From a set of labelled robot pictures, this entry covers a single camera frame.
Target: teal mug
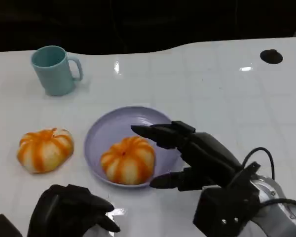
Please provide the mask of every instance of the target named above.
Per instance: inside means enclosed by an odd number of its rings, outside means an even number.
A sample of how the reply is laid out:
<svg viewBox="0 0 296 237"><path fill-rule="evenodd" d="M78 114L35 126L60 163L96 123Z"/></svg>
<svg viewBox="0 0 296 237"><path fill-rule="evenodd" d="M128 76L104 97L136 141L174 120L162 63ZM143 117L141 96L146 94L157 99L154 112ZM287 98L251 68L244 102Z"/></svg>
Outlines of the teal mug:
<svg viewBox="0 0 296 237"><path fill-rule="evenodd" d="M80 76L74 78L68 61L74 61ZM75 81L83 78L80 61L75 57L67 56L66 51L58 46L46 46L38 49L31 57L32 66L39 78L46 94L61 96L72 92Z"/></svg>

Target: dark background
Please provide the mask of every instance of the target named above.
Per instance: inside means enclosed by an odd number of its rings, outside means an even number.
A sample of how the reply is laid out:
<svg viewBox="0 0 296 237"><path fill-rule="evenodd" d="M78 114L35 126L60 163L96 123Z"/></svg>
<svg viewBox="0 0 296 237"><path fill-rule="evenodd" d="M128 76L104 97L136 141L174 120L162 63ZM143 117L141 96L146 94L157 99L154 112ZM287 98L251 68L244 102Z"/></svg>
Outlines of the dark background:
<svg viewBox="0 0 296 237"><path fill-rule="evenodd" d="M137 53L295 31L296 0L0 0L0 51Z"/></svg>

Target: silver metal part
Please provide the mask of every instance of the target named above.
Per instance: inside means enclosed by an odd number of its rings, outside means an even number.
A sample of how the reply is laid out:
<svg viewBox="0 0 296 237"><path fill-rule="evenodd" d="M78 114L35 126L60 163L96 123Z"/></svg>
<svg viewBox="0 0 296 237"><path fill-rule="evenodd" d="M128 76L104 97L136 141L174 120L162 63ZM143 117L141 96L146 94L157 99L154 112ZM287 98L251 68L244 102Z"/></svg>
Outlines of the silver metal part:
<svg viewBox="0 0 296 237"><path fill-rule="evenodd" d="M260 202L286 198L281 186L271 178L257 176L251 183L259 189ZM296 237L296 207L293 205L270 205L263 208L252 221L268 237Z"/></svg>

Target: black glove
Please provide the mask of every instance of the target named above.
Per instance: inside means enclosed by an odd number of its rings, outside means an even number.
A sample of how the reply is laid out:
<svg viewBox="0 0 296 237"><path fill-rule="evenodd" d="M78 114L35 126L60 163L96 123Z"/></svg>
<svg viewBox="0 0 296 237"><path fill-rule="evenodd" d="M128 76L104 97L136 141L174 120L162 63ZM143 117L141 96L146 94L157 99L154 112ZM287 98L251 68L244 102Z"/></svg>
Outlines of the black glove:
<svg viewBox="0 0 296 237"><path fill-rule="evenodd" d="M82 237L96 224L119 232L120 228L106 216L113 210L112 204L92 195L87 188L52 185L38 200L28 237Z"/></svg>

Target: mug handle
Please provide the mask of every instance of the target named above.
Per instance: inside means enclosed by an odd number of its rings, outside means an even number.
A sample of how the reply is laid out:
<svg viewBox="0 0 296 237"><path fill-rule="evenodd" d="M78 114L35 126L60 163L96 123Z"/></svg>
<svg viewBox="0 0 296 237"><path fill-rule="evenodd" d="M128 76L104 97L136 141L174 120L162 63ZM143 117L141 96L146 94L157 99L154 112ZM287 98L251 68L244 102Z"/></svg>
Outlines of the mug handle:
<svg viewBox="0 0 296 237"><path fill-rule="evenodd" d="M76 57L72 57L72 56L68 56L68 61L74 61L77 64L78 70L79 70L79 77L78 78L74 78L74 80L82 80L83 78L83 71L82 71L82 66L81 63L79 61L79 59L77 59Z"/></svg>

